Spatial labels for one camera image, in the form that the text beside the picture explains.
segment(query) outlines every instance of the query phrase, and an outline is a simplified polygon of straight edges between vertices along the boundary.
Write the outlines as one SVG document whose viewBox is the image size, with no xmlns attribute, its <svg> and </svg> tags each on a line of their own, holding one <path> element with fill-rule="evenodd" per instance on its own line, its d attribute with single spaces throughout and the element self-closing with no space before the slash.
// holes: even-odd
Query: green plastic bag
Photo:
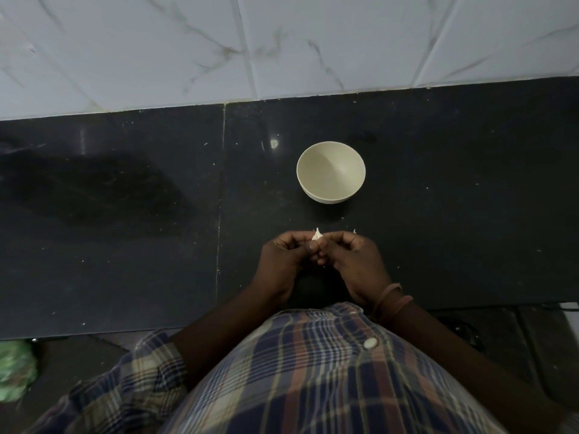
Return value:
<svg viewBox="0 0 579 434">
<path fill-rule="evenodd" d="M 17 401 L 37 376 L 36 358 L 27 341 L 0 341 L 0 402 Z"/>
</svg>

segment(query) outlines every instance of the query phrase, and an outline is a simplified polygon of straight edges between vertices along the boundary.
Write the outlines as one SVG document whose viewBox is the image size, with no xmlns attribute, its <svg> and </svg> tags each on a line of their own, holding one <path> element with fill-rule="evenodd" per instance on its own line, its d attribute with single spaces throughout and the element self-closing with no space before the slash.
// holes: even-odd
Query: rolled-up sleeve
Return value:
<svg viewBox="0 0 579 434">
<path fill-rule="evenodd" d="M 26 432 L 156 432 L 187 395 L 185 373 L 168 336 L 152 333 L 111 371 L 75 386 Z"/>
</svg>

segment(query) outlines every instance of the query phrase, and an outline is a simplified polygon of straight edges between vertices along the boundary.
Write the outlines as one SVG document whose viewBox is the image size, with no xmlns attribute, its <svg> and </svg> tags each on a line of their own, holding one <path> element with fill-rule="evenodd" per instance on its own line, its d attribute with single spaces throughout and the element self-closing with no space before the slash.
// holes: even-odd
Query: person's left hand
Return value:
<svg viewBox="0 0 579 434">
<path fill-rule="evenodd" d="M 314 234 L 313 231 L 286 231 L 266 243 L 251 285 L 271 295 L 279 304 L 290 298 L 302 260 L 318 251 L 312 242 Z"/>
</svg>

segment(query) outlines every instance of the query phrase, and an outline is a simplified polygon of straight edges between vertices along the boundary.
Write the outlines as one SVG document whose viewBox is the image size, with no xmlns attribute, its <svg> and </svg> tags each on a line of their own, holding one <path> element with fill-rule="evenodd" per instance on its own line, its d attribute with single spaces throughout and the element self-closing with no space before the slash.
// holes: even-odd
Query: hand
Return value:
<svg viewBox="0 0 579 434">
<path fill-rule="evenodd" d="M 291 294 L 303 259 L 315 253 L 313 231 L 286 231 L 266 243 L 251 286 L 271 295 L 279 304 Z"/>
<path fill-rule="evenodd" d="M 319 253 L 312 259 L 317 257 L 320 265 L 334 265 L 350 295 L 360 306 L 374 307 L 382 292 L 392 283 L 380 251 L 370 239 L 349 231 L 336 231 L 324 233 L 324 237 L 312 242 L 314 244 Z"/>
</svg>

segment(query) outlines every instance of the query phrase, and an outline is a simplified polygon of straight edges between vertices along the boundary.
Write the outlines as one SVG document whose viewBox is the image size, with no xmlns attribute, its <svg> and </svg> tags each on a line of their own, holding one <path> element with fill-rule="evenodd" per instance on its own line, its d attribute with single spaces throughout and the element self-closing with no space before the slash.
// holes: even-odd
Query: white object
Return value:
<svg viewBox="0 0 579 434">
<path fill-rule="evenodd" d="M 375 338 L 368 338 L 365 342 L 364 342 L 364 348 L 367 350 L 373 349 L 378 345 L 378 340 Z"/>
<path fill-rule="evenodd" d="M 360 154 L 338 142 L 322 142 L 308 147 L 296 167 L 304 192 L 322 204 L 337 204 L 356 193 L 366 178 Z"/>
<path fill-rule="evenodd" d="M 318 240 L 318 239 L 320 239 L 320 238 L 322 238 L 322 237 L 324 237 L 324 235 L 323 235 L 322 233 L 320 233 L 320 229 L 319 229 L 319 228 L 316 228 L 316 229 L 315 229 L 315 234 L 314 234 L 314 237 L 312 238 L 312 240 L 313 240 L 313 241 L 316 241 L 316 240 Z"/>
</svg>

